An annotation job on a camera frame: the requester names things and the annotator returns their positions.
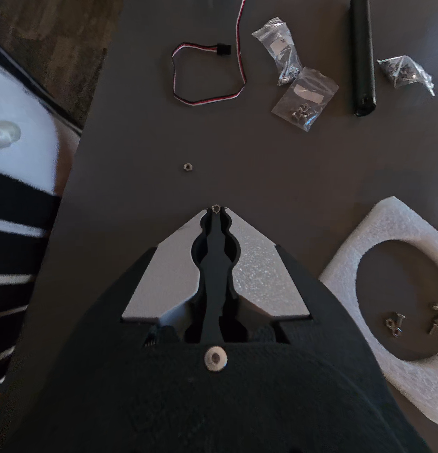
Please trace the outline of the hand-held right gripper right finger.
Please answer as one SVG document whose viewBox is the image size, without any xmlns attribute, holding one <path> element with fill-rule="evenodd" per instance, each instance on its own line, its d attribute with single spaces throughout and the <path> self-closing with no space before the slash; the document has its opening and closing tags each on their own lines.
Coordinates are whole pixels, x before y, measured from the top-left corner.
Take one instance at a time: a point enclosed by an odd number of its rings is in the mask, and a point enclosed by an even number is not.
<svg viewBox="0 0 438 453">
<path fill-rule="evenodd" d="M 310 312 L 276 244 L 230 208 L 221 208 L 227 270 L 226 298 L 219 318 L 227 343 L 245 343 L 276 323 L 304 321 Z"/>
</svg>

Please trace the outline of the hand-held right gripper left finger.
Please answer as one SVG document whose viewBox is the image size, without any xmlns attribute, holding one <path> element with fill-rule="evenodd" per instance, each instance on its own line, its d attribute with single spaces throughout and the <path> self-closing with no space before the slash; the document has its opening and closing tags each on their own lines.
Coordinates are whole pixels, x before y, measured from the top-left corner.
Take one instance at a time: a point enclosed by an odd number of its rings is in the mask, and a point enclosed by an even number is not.
<svg viewBox="0 0 438 453">
<path fill-rule="evenodd" d="M 212 210 L 205 209 L 160 242 L 121 319 L 171 326 L 187 343 L 199 343 L 206 313 L 202 262 L 208 254 Z"/>
</svg>

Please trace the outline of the black electric screwdriver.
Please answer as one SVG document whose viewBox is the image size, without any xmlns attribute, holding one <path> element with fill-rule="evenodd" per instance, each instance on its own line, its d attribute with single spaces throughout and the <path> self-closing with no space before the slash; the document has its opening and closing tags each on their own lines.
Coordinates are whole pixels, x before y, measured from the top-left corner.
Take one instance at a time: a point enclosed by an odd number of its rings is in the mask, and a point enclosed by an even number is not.
<svg viewBox="0 0 438 453">
<path fill-rule="evenodd" d="M 374 48 L 369 0 L 350 1 L 353 104 L 358 117 L 376 109 Z"/>
</svg>

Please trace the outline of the dark grey desk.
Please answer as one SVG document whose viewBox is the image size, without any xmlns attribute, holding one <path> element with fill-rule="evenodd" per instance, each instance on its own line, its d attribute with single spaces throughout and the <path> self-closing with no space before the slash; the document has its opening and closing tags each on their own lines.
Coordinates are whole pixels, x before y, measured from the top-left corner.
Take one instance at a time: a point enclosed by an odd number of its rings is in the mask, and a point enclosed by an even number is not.
<svg viewBox="0 0 438 453">
<path fill-rule="evenodd" d="M 234 58 L 181 43 L 231 42 L 241 1 L 125 1 L 25 315 L 1 452 L 438 452 L 438 425 L 384 376 L 319 280 L 369 214 L 396 197 L 438 231 L 438 1 L 369 1 L 376 109 L 354 113 L 350 1 L 246 1 Z M 308 132 L 274 115 L 290 87 L 252 33 L 279 17 L 304 67 L 339 90 Z M 394 88 L 377 60 L 432 76 Z M 193 170 L 185 172 L 183 165 Z M 212 213 L 199 343 L 121 319 L 160 242 L 202 210 L 230 208 L 272 240 L 310 312 L 224 341 L 225 237 Z M 385 241 L 358 266 L 363 318 L 388 349 L 431 337 L 438 268 Z M 419 360 L 418 357 L 402 359 Z"/>
</svg>

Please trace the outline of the white foam sheet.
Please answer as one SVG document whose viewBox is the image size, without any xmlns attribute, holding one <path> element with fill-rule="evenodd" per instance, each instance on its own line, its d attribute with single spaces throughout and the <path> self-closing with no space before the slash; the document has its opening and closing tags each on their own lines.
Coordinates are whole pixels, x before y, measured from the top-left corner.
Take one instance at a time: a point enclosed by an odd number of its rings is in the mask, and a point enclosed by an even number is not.
<svg viewBox="0 0 438 453">
<path fill-rule="evenodd" d="M 356 293 L 358 266 L 371 248 L 385 241 L 409 243 L 435 262 L 438 268 L 438 231 L 392 196 L 373 207 L 338 249 L 319 280 L 357 324 L 385 378 L 438 425 L 438 353 L 415 361 L 395 357 L 373 335 L 359 308 Z"/>
</svg>

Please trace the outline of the flat clear bag white label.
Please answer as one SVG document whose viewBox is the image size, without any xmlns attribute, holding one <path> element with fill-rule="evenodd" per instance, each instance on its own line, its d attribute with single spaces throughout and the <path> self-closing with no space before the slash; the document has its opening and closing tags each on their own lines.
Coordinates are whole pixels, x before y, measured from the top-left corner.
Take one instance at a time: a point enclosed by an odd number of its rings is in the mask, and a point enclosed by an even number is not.
<svg viewBox="0 0 438 453">
<path fill-rule="evenodd" d="M 308 132 L 338 90 L 339 86 L 332 78 L 304 67 L 272 113 Z"/>
</svg>

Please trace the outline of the person's white undershirt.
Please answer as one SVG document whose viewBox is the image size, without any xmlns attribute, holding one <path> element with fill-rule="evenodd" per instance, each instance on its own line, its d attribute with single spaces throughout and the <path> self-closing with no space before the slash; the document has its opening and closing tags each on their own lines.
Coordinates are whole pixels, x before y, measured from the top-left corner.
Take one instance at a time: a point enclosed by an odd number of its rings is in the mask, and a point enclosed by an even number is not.
<svg viewBox="0 0 438 453">
<path fill-rule="evenodd" d="M 0 174 L 60 195 L 60 139 L 54 119 L 0 67 Z"/>
</svg>

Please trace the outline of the crumpled clear bag white label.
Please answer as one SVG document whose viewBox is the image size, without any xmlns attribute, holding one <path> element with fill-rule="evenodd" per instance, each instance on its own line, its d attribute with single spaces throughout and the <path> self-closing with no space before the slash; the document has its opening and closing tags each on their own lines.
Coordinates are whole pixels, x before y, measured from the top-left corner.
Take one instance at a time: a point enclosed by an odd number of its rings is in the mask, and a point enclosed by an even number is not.
<svg viewBox="0 0 438 453">
<path fill-rule="evenodd" d="M 291 83 L 300 74 L 303 65 L 295 48 L 291 32 L 279 17 L 267 21 L 252 33 L 267 49 L 279 72 L 278 86 Z"/>
</svg>

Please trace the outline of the clear bag of dark screws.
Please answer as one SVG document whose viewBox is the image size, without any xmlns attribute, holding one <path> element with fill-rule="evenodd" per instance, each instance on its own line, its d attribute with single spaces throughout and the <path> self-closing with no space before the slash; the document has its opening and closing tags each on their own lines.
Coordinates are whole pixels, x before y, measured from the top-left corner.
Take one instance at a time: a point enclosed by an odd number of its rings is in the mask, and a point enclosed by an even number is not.
<svg viewBox="0 0 438 453">
<path fill-rule="evenodd" d="M 378 59 L 377 63 L 394 88 L 420 83 L 435 96 L 432 76 L 408 55 Z"/>
</svg>

